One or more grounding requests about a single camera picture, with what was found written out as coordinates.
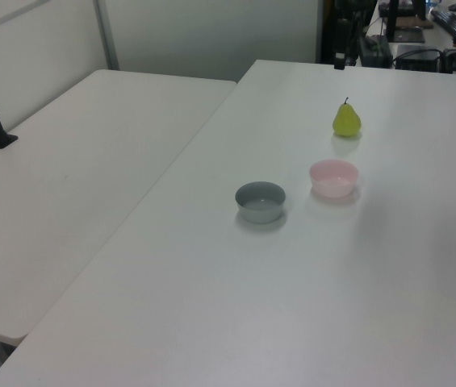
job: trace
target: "white wall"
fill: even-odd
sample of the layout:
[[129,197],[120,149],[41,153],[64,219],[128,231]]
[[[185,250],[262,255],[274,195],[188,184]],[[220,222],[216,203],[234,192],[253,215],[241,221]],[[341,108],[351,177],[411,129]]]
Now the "white wall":
[[105,69],[93,0],[50,0],[0,25],[0,119],[9,131]]
[[315,62],[322,0],[101,0],[119,68],[239,81],[256,59]]

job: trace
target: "table surface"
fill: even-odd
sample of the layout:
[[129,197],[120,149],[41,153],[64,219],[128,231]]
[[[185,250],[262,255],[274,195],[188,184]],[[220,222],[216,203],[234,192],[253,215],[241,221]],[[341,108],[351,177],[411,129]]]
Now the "table surface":
[[101,70],[0,150],[0,340],[18,344],[234,87]]
[[[375,20],[376,23],[370,26],[367,35],[380,35],[380,23],[381,19],[379,19],[379,4],[384,2],[383,0],[379,0],[377,5],[374,9],[373,17],[371,18],[371,22],[373,23]],[[437,10],[441,11],[448,11],[448,6],[450,4],[455,4],[456,0],[443,0],[439,5],[436,7]],[[383,24],[382,35],[385,35],[386,25]],[[423,34],[425,36],[425,43],[426,46],[433,46],[439,50],[445,50],[447,48],[452,48],[452,36],[446,32],[441,26],[434,23],[434,28],[424,29]],[[405,44],[412,44],[412,45],[421,45],[416,43],[405,43]],[[398,50],[399,43],[389,43],[389,47],[391,49],[391,53],[393,57],[396,57],[396,52]]]
[[[332,131],[346,97],[356,139]],[[311,192],[326,158],[352,195]],[[275,223],[237,214],[250,181],[285,189]],[[456,76],[257,61],[5,385],[455,387]]]

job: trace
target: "desk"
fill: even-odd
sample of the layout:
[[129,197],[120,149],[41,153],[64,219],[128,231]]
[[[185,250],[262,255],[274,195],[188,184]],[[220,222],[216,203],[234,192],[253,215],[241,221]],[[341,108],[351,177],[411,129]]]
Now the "desk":
[[[373,17],[371,18],[371,22],[373,23],[375,20],[379,18],[379,4],[384,2],[383,0],[379,0],[373,13]],[[437,6],[438,10],[448,11],[448,6],[450,4],[456,3],[456,0],[443,0],[439,6]],[[370,26],[367,35],[380,35],[380,23],[381,20],[377,21],[375,24]],[[385,35],[386,25],[383,25],[383,35]],[[431,29],[424,29],[423,35],[425,36],[425,43],[424,45],[433,46],[439,50],[445,50],[446,48],[452,47],[452,36],[446,32],[441,26],[434,23],[434,28]],[[396,57],[396,51],[398,49],[399,43],[390,43],[389,47],[391,49],[391,53],[393,58]]]
[[0,340],[41,320],[233,88],[98,71],[0,150]]
[[[339,202],[328,157],[362,175]],[[274,224],[237,216],[256,180]],[[0,369],[59,385],[455,387],[456,77],[257,61]]]

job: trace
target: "pear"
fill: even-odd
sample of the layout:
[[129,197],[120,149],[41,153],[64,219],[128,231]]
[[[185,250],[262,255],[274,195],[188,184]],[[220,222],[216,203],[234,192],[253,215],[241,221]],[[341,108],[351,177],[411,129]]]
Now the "pear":
[[352,135],[357,135],[362,124],[353,107],[346,101],[348,101],[348,98],[339,107],[339,111],[333,120],[333,130],[338,135],[351,137]]

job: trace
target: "pink bowl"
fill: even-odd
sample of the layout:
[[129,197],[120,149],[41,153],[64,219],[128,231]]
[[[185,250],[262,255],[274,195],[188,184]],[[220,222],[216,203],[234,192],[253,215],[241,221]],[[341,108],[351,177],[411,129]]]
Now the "pink bowl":
[[358,179],[358,170],[343,160],[322,160],[310,167],[312,188],[327,198],[349,194]]

